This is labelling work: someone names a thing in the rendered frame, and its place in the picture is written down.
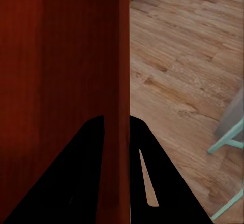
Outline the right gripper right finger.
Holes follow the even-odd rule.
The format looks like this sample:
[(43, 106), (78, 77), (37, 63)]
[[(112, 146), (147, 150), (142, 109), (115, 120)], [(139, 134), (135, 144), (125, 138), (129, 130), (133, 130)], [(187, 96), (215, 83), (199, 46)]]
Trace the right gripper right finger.
[[(130, 116), (131, 224), (213, 224), (147, 124)], [(159, 207), (147, 203), (141, 150)]]

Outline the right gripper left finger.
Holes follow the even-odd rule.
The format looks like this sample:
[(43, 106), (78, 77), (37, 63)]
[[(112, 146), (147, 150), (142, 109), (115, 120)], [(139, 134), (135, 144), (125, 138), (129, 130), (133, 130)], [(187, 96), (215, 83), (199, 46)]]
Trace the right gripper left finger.
[(95, 224), (104, 135), (87, 121), (3, 224)]

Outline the storage box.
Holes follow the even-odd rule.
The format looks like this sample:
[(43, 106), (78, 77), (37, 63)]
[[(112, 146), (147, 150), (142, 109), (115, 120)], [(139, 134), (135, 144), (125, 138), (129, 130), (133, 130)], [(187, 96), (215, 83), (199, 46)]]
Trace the storage box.
[(101, 115), (95, 224), (131, 224), (129, 0), (0, 0), (0, 224)]

